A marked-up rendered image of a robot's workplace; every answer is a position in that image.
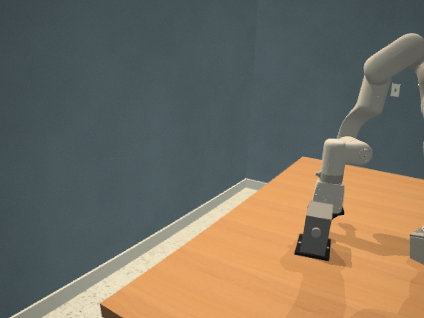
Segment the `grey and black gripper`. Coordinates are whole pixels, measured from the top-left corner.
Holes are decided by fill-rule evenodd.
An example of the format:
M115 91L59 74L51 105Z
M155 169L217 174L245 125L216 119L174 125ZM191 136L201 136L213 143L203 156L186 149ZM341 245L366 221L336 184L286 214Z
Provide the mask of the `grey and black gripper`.
M332 185L332 186L331 186ZM330 184L319 179L315 184L312 201L333 204L332 220L337 216L344 215L344 183ZM340 208L339 208L340 207Z

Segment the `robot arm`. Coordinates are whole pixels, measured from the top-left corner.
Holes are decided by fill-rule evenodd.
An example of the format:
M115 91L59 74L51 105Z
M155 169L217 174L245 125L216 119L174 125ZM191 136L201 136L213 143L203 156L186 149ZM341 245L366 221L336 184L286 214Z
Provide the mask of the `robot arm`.
M315 175L321 181L340 184L346 163L364 165L372 159L371 147L356 139L358 132L366 121L382 113L392 76L406 68L412 69L417 75L421 113L424 115L424 39L410 33L366 61L356 106L343 121L337 139L327 139L324 143L321 171Z

